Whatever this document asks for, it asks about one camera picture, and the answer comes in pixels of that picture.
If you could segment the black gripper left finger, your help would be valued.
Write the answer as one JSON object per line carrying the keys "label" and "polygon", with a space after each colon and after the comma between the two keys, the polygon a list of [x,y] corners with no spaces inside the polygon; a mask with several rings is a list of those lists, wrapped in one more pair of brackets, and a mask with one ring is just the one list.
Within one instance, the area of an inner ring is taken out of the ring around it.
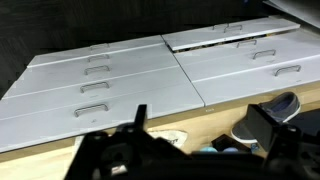
{"label": "black gripper left finger", "polygon": [[147,105],[141,104],[137,108],[135,120],[134,120],[134,128],[144,130],[147,122]]}

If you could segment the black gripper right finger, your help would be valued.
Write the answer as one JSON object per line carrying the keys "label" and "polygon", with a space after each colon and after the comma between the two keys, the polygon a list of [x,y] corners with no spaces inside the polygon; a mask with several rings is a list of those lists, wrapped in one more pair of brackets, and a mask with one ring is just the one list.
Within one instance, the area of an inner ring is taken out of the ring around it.
{"label": "black gripper right finger", "polygon": [[269,151],[279,124],[256,104],[247,107],[246,127],[265,151]]}

